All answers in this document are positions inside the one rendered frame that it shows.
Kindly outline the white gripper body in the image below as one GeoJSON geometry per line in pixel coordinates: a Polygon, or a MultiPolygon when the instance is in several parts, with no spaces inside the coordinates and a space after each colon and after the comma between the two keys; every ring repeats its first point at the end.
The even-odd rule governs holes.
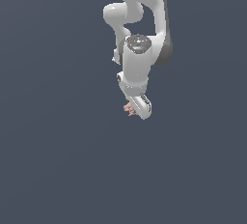
{"type": "Polygon", "coordinates": [[[138,115],[142,120],[146,120],[151,115],[151,102],[150,100],[143,94],[128,94],[126,91],[128,90],[127,85],[124,83],[124,73],[121,71],[117,74],[119,86],[122,90],[125,98],[129,101],[132,107],[135,110],[135,114],[138,115]]]}

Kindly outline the small pink object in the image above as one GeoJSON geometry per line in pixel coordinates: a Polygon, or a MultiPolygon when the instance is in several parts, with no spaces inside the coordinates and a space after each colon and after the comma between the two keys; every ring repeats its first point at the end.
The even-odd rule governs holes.
{"type": "Polygon", "coordinates": [[[128,111],[129,112],[129,116],[132,116],[132,115],[135,115],[136,114],[135,109],[131,105],[130,102],[123,107],[123,110],[124,111],[128,111]]]}

